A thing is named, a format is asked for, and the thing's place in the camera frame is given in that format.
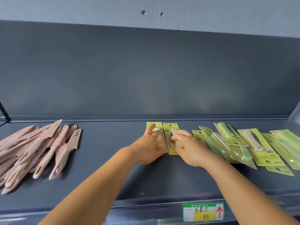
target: price label holder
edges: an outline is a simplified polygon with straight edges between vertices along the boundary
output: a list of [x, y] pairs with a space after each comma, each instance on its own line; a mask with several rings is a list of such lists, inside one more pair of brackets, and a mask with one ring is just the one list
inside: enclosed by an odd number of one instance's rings
[[183, 222], [224, 219], [224, 202], [194, 202], [182, 204]]

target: red arrow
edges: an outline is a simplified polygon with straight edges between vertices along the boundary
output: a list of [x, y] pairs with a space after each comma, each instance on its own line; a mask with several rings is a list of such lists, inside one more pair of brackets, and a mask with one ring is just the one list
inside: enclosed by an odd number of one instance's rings
[[217, 212], [219, 213], [219, 219], [221, 218], [221, 212], [223, 212], [223, 209], [221, 208], [221, 206], [219, 206], [217, 208]]

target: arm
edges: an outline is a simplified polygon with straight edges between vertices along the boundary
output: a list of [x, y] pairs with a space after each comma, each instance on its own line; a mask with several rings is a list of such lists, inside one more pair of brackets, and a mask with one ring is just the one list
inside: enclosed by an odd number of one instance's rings
[[214, 178], [240, 225], [299, 224], [233, 166], [215, 155], [189, 132], [178, 130], [171, 140], [180, 140], [183, 143], [184, 149], [176, 147], [175, 150], [187, 164], [203, 167]]
[[165, 154], [156, 147], [159, 132], [149, 126], [144, 136], [122, 148], [60, 202], [39, 225], [102, 224], [127, 175], [137, 163], [148, 164]]

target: person's right hand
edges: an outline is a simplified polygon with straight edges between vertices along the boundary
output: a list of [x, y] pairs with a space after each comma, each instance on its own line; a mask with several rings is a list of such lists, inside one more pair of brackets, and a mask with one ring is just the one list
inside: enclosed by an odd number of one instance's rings
[[182, 142], [184, 148], [175, 147], [175, 151], [188, 165], [206, 168], [210, 162], [218, 158], [216, 154], [186, 130], [177, 130], [177, 134], [173, 135], [171, 140]]

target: person's left hand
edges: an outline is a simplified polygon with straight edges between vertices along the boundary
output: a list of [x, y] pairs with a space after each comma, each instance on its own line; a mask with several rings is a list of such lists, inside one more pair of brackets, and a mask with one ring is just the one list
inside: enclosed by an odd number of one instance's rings
[[137, 157], [137, 163], [149, 164], [158, 157], [164, 155], [166, 151], [162, 147], [156, 147], [159, 131], [152, 133], [155, 125], [148, 126], [144, 136], [129, 146]]

